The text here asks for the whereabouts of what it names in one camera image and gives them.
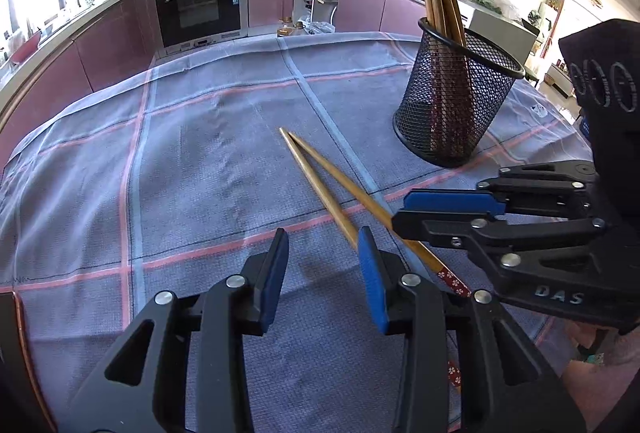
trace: red bowl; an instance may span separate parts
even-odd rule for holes
[[[40,43],[40,31],[35,32],[33,36],[31,36],[27,41],[25,41],[18,49],[11,54],[9,58],[11,63],[17,65],[18,63],[22,63],[26,60],[31,54],[37,51],[38,43]]]

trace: person's skin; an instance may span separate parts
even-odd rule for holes
[[[597,328],[583,323],[567,323],[567,333],[576,344],[590,347]],[[640,328],[616,338],[604,350],[604,364],[571,361],[562,382],[593,431],[609,414],[640,369]]]

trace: metal rim of mesh cup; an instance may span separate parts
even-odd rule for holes
[[[513,68],[508,68],[503,65],[500,65],[499,63],[495,63],[494,61],[491,61],[490,59],[477,54],[473,50],[456,43],[455,41],[447,38],[446,36],[443,36],[441,33],[437,32],[433,27],[428,25],[426,18],[421,18],[420,20],[418,20],[418,26],[423,32],[422,40],[420,41],[420,48],[422,48],[424,44],[424,41],[425,41],[424,37],[428,35],[430,38],[437,40],[437,42],[439,42],[440,44],[443,44],[446,47],[449,47],[452,51],[454,51],[455,54],[459,54],[465,57],[467,62],[468,60],[472,60],[488,68],[490,71],[493,71],[495,73],[501,74],[502,76],[512,79],[511,86],[513,85],[513,82],[515,82],[515,80],[523,79],[525,76],[524,67],[521,65],[521,63],[519,63],[519,61],[516,60],[516,58],[514,58],[511,54],[509,54],[507,51],[505,51],[495,43],[489,41],[484,36],[481,36],[480,34],[470,29],[465,29],[465,34],[467,36],[471,35],[473,38],[479,40],[480,42],[484,42],[484,44],[491,47],[492,50],[502,54],[506,60],[511,61],[511,63],[514,65]],[[410,138],[408,139],[402,134],[401,129],[398,127],[398,118],[400,117],[399,112],[401,111],[401,108],[405,104],[407,91],[411,87],[413,76],[414,76],[414,72],[412,71],[412,74],[409,77],[409,81],[408,81],[404,96],[402,98],[402,102],[400,103],[399,108],[396,110],[392,118],[392,124],[394,127],[394,131],[396,133],[396,136],[398,136],[398,139],[402,142],[402,144],[404,144],[404,146],[410,152],[414,153],[414,155],[417,155],[421,159],[427,162],[430,162],[431,164],[434,164],[436,166],[442,166],[443,168],[456,168],[457,166],[463,165],[464,163],[468,162],[468,160],[470,159],[471,154],[475,149],[475,146],[478,144],[482,135],[484,135],[485,131],[489,127],[489,124],[487,124],[486,128],[482,130],[481,134],[478,136],[476,143],[471,147],[470,150],[468,150],[468,153],[465,153],[462,156],[442,156],[434,153],[428,153],[428,152],[425,152],[424,150],[420,150],[419,147],[415,146],[414,143],[411,142]],[[497,114],[500,105],[498,105],[497,109],[495,110],[495,113],[493,114],[492,119]]]

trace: oven door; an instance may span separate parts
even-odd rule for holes
[[[241,28],[240,0],[156,0],[164,47]]]

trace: black mesh cup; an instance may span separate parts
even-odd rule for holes
[[[422,41],[396,113],[396,135],[415,155],[444,168],[469,160],[524,68],[472,30],[466,47],[423,18]]]

